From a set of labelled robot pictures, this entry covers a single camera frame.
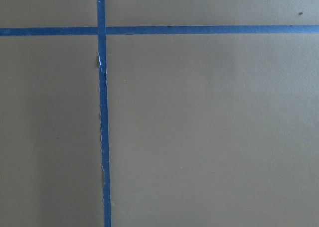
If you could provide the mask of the brown paper table cover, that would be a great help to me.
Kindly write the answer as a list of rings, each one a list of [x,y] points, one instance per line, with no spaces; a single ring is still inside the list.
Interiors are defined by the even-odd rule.
[[[319,0],[105,0],[107,26],[318,25]],[[0,0],[0,28],[97,0]],[[316,227],[319,35],[106,35],[114,227]],[[98,35],[0,38],[0,224],[104,227]]]

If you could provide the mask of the blue tape horizontal strip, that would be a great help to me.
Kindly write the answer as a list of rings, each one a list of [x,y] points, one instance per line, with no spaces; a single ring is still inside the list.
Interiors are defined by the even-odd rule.
[[[318,25],[106,26],[1,28],[1,36],[146,35],[146,34],[318,34]]]

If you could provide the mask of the blue tape vertical strip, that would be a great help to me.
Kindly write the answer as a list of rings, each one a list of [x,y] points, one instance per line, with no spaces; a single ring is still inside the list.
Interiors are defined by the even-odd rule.
[[[107,95],[107,50],[106,50],[106,19],[105,0],[97,0],[97,31],[99,58],[99,93],[100,93],[100,129],[101,154],[103,170],[103,211],[104,226],[110,227],[110,171],[109,171],[109,130],[108,130],[108,95]]]

